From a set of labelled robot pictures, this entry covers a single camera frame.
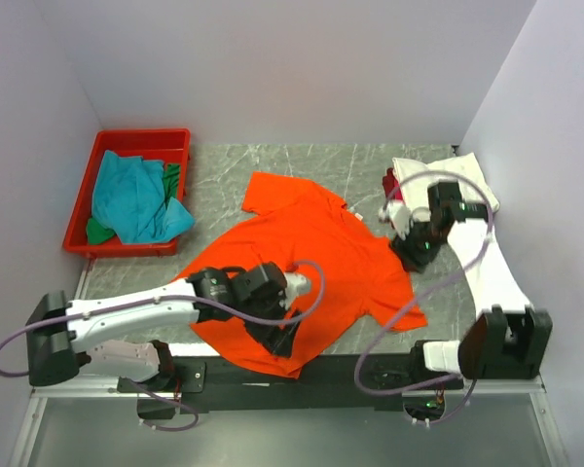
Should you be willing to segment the orange t shirt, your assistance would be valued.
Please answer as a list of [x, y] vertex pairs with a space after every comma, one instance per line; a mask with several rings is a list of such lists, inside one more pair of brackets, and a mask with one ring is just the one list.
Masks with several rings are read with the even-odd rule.
[[207, 267], [250, 269], [273, 262], [289, 269], [301, 261], [299, 272], [312, 283], [312, 291], [294, 303], [301, 311], [318, 299], [319, 281], [326, 284], [319, 307], [300, 323], [288, 358], [271, 355], [235, 317], [193, 325], [193, 331], [229, 362], [296, 378], [362, 316], [371, 315], [384, 326], [413, 298], [409, 274], [389, 249], [388, 239], [373, 235], [347, 211], [342, 198], [311, 180], [256, 172], [242, 209], [251, 219], [218, 237], [180, 277]]

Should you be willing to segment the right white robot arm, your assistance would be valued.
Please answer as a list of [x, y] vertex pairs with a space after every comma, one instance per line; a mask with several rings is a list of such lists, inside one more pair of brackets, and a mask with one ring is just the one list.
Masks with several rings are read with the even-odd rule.
[[449, 245], [472, 294], [475, 322], [459, 340], [421, 343], [421, 356], [407, 367], [409, 380], [428, 388], [442, 373], [467, 379], [536, 378], [552, 319], [534, 308], [514, 279], [489, 224], [491, 210], [464, 199], [457, 181], [430, 185], [427, 208], [427, 219], [418, 220], [402, 200], [386, 202], [381, 216], [395, 230], [390, 247], [406, 271], [422, 272]]

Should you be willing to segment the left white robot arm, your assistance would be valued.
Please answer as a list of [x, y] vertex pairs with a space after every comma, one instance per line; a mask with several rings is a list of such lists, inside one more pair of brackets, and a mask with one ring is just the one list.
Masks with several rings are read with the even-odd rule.
[[163, 326], [223, 322], [242, 313], [250, 338], [271, 355], [288, 357], [296, 334], [281, 320], [299, 313], [293, 302], [311, 282], [274, 263], [252, 269], [205, 268], [164, 286], [98, 300], [68, 301], [61, 291], [46, 294], [27, 320], [28, 380], [51, 386], [90, 373], [169, 388], [175, 368], [167, 344], [131, 344], [127, 334]]

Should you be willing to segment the folded white t shirt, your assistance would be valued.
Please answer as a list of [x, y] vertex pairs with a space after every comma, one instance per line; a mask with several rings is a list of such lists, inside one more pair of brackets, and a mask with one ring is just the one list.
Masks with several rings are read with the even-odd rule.
[[[499, 201], [486, 183], [484, 173], [474, 153], [431, 163], [403, 158], [394, 158], [392, 161], [394, 175], [399, 183], [417, 173], [425, 173], [428, 171], [453, 172], [464, 176], [473, 182], [485, 194], [494, 212], [499, 209]], [[405, 204], [412, 211], [422, 207], [428, 208], [427, 188], [442, 180], [446, 180], [446, 177], [440, 175], [426, 175], [409, 182], [400, 190]]]

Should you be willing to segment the folded red t shirt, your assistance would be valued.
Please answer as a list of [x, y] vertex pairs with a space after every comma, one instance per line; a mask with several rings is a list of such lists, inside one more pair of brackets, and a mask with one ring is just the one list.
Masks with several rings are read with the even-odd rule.
[[404, 200], [402, 191], [400, 190], [400, 184], [395, 176], [393, 167], [389, 167], [385, 171], [385, 174], [382, 178], [382, 186], [386, 200]]

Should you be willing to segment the black mounting base bar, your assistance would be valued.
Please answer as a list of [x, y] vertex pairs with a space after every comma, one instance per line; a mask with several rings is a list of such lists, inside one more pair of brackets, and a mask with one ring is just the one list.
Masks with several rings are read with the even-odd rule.
[[[447, 373], [430, 372], [419, 352], [371, 354], [360, 373], [362, 383], [387, 390], [420, 383]], [[310, 361], [296, 379], [252, 372], [219, 356], [173, 357], [175, 375], [140, 383], [157, 393], [179, 396], [179, 402], [197, 413], [212, 411], [354, 409], [403, 412], [402, 395], [374, 397], [354, 384], [358, 355], [321, 355]], [[138, 394], [125, 378], [117, 389]], [[140, 393], [137, 415], [148, 421], [171, 420], [177, 409]]]

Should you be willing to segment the red plastic bin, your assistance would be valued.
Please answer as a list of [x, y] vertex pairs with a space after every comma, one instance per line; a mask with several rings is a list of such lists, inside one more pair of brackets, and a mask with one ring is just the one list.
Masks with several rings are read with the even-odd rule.
[[172, 256], [178, 240], [157, 244], [126, 245], [113, 237], [99, 245], [88, 242], [86, 224], [91, 216], [91, 200], [98, 170], [106, 151], [121, 157], [141, 156], [180, 166], [176, 197], [186, 195], [186, 172], [190, 160], [191, 132], [187, 128], [107, 129], [97, 134], [91, 148], [81, 187], [62, 243], [63, 249], [85, 259]]

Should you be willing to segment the aluminium rail frame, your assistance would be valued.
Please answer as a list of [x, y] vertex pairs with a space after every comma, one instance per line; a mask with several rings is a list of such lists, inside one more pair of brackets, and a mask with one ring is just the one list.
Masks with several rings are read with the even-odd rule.
[[33, 391], [15, 466], [566, 466], [540, 382], [451, 391], [452, 416], [422, 427], [367, 409], [206, 414], [182, 433], [136, 418], [138, 397], [110, 378]]

